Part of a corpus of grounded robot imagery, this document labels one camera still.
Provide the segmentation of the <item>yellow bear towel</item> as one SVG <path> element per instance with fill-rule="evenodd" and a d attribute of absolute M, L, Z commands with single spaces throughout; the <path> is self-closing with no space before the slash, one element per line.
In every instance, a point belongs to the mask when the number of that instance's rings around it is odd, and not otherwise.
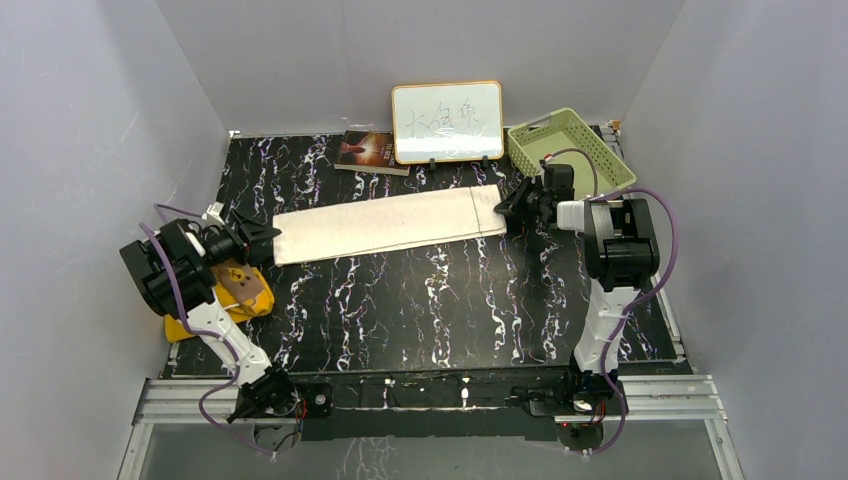
<path fill-rule="evenodd" d="M 217 280 L 215 293 L 236 324 L 272 312 L 274 294 L 257 268 L 231 260 L 212 271 Z"/>

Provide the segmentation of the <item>white towel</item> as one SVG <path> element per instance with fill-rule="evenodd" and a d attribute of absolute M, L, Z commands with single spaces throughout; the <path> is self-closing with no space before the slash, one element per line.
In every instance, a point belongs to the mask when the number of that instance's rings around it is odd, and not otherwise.
<path fill-rule="evenodd" d="M 274 262 L 290 265 L 504 234 L 495 185 L 450 188 L 274 217 Z"/>

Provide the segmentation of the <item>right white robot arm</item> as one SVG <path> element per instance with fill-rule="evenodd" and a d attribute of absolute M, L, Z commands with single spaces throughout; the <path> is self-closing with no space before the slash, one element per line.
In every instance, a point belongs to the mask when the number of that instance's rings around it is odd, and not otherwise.
<path fill-rule="evenodd" d="M 646 295 L 660 254 L 645 200 L 578 199 L 574 177 L 570 165 L 546 164 L 494 211 L 507 218 L 534 215 L 559 230 L 583 235 L 589 306 L 560 391 L 571 411 L 587 414 L 615 395 L 626 318 L 633 303 Z"/>

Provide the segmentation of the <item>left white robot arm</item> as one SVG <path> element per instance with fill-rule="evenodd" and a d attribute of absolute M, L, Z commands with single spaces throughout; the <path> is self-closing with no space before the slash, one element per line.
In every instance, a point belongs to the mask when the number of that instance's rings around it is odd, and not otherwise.
<path fill-rule="evenodd" d="M 231 313 L 263 316 L 273 294 L 258 271 L 281 231 L 235 212 L 180 216 L 123 246 L 119 255 L 147 306 L 199 337 L 231 375 L 241 402 L 228 417 L 290 415 L 300 401 L 287 371 L 241 331 Z"/>

